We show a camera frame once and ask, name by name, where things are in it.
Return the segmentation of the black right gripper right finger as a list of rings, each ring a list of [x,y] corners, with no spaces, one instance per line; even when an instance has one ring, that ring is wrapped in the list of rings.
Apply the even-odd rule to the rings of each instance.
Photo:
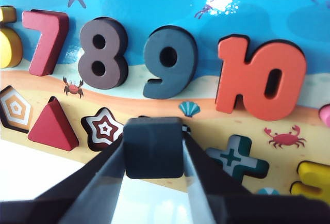
[[[184,173],[193,223],[252,223],[251,193],[183,133]]]

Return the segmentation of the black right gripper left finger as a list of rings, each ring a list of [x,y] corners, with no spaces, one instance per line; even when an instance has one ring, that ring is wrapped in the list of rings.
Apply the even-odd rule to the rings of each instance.
[[[111,223],[124,171],[123,141],[118,138],[37,199],[69,201],[59,223]]]

